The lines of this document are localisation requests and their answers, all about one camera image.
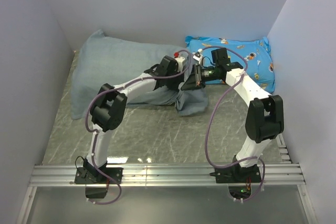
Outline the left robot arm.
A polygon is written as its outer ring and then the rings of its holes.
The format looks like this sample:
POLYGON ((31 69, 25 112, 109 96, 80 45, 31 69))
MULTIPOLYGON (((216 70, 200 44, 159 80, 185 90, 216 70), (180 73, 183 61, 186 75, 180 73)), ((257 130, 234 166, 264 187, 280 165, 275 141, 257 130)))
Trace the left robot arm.
POLYGON ((92 133, 92 141, 83 167, 93 183, 100 183, 105 179, 111 133, 121 124, 126 105, 163 86, 177 89, 188 69, 187 61, 187 56, 177 52, 173 58, 163 57, 159 64, 128 82, 116 86, 106 83, 100 88, 89 105, 85 122, 86 129, 92 133))

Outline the grey-blue pillowcase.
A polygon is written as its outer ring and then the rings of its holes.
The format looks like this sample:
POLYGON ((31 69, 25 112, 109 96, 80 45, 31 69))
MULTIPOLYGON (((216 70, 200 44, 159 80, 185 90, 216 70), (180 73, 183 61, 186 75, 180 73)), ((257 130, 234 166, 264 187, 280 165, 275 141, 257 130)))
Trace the grey-blue pillowcase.
MULTIPOLYGON (((71 80, 71 117, 83 118, 101 86, 129 82, 144 70, 173 56, 182 47, 131 42, 108 37, 102 30, 93 33, 79 50, 78 62, 71 80)), ((174 105, 181 116, 204 112, 208 97, 203 89, 173 91, 167 87, 147 92, 128 106, 174 105)))

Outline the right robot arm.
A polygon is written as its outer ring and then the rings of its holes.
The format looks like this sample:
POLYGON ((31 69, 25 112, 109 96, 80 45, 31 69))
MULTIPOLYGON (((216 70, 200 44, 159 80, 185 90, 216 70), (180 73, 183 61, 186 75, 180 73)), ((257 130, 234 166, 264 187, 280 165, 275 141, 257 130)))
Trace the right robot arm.
POLYGON ((260 161, 260 156, 266 146, 284 131, 283 100, 279 95, 271 95, 261 88, 248 74, 248 63, 243 59, 243 64, 232 62, 228 53, 231 49, 213 46, 212 67, 202 67, 195 64, 188 79, 181 86, 181 90, 198 90, 205 87, 206 82, 223 80, 231 91, 243 99, 248 106, 245 120, 246 140, 235 155, 230 165, 232 178, 243 182, 249 177, 250 167, 260 161))

